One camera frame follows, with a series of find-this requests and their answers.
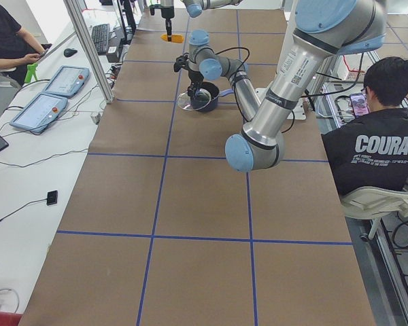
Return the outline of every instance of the computer mouse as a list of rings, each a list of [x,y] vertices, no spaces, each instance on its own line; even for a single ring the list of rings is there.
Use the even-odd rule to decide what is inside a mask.
[[[69,58],[70,56],[73,56],[76,53],[77,53],[77,50],[74,50],[74,49],[67,48],[67,49],[63,50],[63,55],[65,57],[67,57],[67,58]]]

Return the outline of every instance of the man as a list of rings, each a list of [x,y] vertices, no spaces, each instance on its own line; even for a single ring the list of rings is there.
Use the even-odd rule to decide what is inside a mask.
[[[27,65],[37,62],[44,47],[0,5],[0,69],[16,67],[8,75],[23,85]]]
[[[364,77],[370,113],[322,135],[337,191],[362,186],[401,191],[408,177],[408,60],[382,59]]]

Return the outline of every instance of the aluminum pole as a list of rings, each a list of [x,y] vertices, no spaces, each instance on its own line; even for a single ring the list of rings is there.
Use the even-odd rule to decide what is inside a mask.
[[[97,51],[95,50],[92,38],[89,35],[88,28],[83,19],[83,15],[77,0],[63,0],[67,7],[69,17],[73,23],[75,33],[82,44],[83,51],[88,57],[90,66],[92,67],[92,73],[95,75],[95,79],[98,82],[101,92],[103,93],[106,103],[112,103],[114,100],[114,94],[110,89],[110,85],[105,77],[103,67],[101,66],[98,58]]]

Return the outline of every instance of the orange object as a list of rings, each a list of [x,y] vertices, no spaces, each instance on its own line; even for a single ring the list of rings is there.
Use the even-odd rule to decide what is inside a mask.
[[[172,42],[172,43],[183,43],[184,41],[183,35],[180,35],[180,34],[172,34],[171,41],[168,41],[168,34],[163,34],[162,36],[160,36],[160,38],[163,41]]]

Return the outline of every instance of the green object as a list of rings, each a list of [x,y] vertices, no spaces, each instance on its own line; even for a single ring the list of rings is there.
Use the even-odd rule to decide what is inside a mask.
[[[34,77],[35,80],[38,80],[38,77],[36,76],[36,67],[38,67],[38,64],[36,62],[30,65],[27,65],[27,74],[26,74],[26,78],[24,79],[24,82],[26,84],[32,81],[32,77]]]

